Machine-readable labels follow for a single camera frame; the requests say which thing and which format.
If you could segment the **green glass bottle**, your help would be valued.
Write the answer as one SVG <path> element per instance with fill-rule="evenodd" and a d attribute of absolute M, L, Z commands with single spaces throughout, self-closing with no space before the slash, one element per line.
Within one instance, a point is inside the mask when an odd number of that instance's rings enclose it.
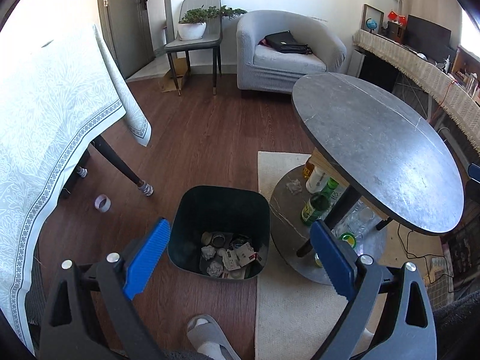
<path fill-rule="evenodd" d="M 337 181 L 330 177 L 321 191 L 312 194 L 300 214 L 305 225 L 311 225 L 329 209 L 331 196 L 337 186 Z"/>

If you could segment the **patterned white tablecloth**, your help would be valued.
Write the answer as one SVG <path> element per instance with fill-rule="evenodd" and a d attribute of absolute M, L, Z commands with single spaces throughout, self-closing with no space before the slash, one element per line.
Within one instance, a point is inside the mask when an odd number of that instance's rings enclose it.
<path fill-rule="evenodd" d="M 89 143 L 119 120 L 149 143 L 151 125 L 94 26 L 36 46 L 25 67 L 1 66 L 1 312 L 26 349 L 42 225 Z"/>

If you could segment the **dark green trash bin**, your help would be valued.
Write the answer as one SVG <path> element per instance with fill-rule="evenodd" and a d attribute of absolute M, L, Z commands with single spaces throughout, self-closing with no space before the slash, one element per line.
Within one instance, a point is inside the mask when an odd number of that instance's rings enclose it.
<path fill-rule="evenodd" d="M 168 257 L 182 271 L 217 281 L 245 281 L 264 267 L 257 262 L 235 271 L 224 268 L 220 278 L 210 277 L 211 261 L 222 263 L 218 250 L 233 250 L 249 242 L 255 251 L 263 249 L 267 260 L 270 238 L 270 208 L 261 194 L 244 189 L 198 185 L 181 198 L 172 225 Z M 216 257 L 206 261 L 201 248 L 212 245 Z"/>

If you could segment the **black table leg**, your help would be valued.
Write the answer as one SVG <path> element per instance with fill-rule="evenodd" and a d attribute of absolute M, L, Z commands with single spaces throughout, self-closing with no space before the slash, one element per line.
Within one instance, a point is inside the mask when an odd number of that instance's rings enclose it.
<path fill-rule="evenodd" d="M 112 166 L 132 181 L 145 196 L 150 197 L 154 193 L 153 186 L 138 177 L 101 135 L 96 136 L 95 139 L 91 141 L 91 145 L 95 147 Z"/>

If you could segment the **small blue globe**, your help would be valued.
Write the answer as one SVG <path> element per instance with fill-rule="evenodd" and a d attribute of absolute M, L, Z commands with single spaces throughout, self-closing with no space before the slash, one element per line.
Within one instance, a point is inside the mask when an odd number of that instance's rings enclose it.
<path fill-rule="evenodd" d="M 377 33 L 378 23 L 373 18 L 367 18 L 365 21 L 365 26 L 370 33 Z"/>

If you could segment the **wooden bookshelf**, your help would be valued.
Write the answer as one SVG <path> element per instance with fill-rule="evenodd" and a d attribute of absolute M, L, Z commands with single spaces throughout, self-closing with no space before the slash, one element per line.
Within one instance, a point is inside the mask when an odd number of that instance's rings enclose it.
<path fill-rule="evenodd" d="M 451 68 L 451 74 L 456 78 L 463 90 L 479 103 L 480 59 L 474 53 L 459 45 Z"/>

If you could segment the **black handbag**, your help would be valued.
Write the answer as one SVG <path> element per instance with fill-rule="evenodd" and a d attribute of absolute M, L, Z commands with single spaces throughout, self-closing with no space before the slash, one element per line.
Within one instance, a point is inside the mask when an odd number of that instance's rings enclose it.
<path fill-rule="evenodd" d="M 312 49 L 309 45 L 296 41 L 290 31 L 267 35 L 259 44 L 283 54 L 312 54 Z"/>

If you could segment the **paper ball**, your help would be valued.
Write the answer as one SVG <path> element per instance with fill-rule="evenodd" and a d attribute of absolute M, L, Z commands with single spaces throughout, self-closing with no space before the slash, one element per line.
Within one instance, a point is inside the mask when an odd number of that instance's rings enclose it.
<path fill-rule="evenodd" d="M 212 245 L 207 245 L 201 248 L 201 253 L 202 258 L 209 261 L 216 257 L 216 248 Z"/>
<path fill-rule="evenodd" d="M 224 271 L 224 266 L 218 261 L 211 261 L 207 267 L 207 274 L 210 277 L 221 278 Z"/>

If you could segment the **amber drink bottle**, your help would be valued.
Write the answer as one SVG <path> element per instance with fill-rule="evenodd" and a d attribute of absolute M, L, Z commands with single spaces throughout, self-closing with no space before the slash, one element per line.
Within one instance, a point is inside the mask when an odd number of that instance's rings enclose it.
<path fill-rule="evenodd" d="M 309 158 L 304 164 L 304 167 L 302 170 L 303 178 L 305 180 L 308 180 L 312 172 L 314 171 L 314 169 L 315 169 L 315 165 L 311 162 L 311 159 Z"/>

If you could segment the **wooden picture frame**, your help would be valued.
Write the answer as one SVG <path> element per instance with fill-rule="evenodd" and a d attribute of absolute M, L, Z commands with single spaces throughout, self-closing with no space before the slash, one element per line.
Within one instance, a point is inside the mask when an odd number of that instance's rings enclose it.
<path fill-rule="evenodd" d="M 379 34 L 383 26 L 384 12 L 364 4 L 360 27 L 370 33 Z"/>

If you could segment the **white tape roll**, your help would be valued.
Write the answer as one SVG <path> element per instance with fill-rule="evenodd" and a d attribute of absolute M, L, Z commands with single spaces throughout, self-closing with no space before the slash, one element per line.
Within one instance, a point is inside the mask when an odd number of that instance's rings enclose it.
<path fill-rule="evenodd" d="M 94 208 L 101 213 L 108 212 L 111 206 L 112 202 L 110 198 L 105 194 L 98 195 L 94 201 Z"/>

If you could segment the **round grey marble table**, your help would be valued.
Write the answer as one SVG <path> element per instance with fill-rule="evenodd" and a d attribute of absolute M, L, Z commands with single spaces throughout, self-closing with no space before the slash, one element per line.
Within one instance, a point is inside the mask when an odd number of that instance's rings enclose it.
<path fill-rule="evenodd" d="M 384 215 L 425 235 L 459 224 L 464 187 L 452 154 L 404 101 L 354 76 L 321 73 L 298 79 L 292 102 L 318 151 Z"/>

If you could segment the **lower round shelf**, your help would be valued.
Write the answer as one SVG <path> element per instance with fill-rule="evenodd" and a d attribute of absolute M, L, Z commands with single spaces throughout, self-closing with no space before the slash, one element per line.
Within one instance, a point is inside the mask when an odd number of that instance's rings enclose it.
<path fill-rule="evenodd" d="M 296 272 L 318 284 L 330 284 L 325 269 L 319 267 L 312 251 L 303 258 L 296 251 L 310 236 L 310 228 L 301 218 L 310 193 L 304 189 L 306 180 L 303 168 L 297 166 L 287 172 L 278 181 L 272 192 L 270 206 L 272 211 L 271 236 L 279 252 Z M 378 260 L 386 247 L 386 231 L 377 230 L 381 218 L 364 202 L 358 201 L 334 227 L 332 233 L 337 238 L 348 235 L 348 242 L 358 255 L 369 254 Z"/>

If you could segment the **red SanDisk box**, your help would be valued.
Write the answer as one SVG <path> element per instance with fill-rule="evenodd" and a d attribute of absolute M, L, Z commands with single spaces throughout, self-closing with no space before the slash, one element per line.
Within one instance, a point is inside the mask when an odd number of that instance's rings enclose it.
<path fill-rule="evenodd" d="M 221 249 L 218 252 L 227 271 L 235 271 L 250 263 L 258 263 L 261 267 L 264 267 L 266 263 L 264 250 L 255 251 L 249 242 L 241 244 L 233 250 Z"/>

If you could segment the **small red flags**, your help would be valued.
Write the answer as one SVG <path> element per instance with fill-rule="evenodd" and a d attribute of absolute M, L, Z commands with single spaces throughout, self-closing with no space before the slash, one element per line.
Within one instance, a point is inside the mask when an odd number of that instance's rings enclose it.
<path fill-rule="evenodd" d="M 388 13 L 387 18 L 389 21 L 396 23 L 399 26 L 405 27 L 407 25 L 407 17 L 399 15 L 393 10 Z"/>

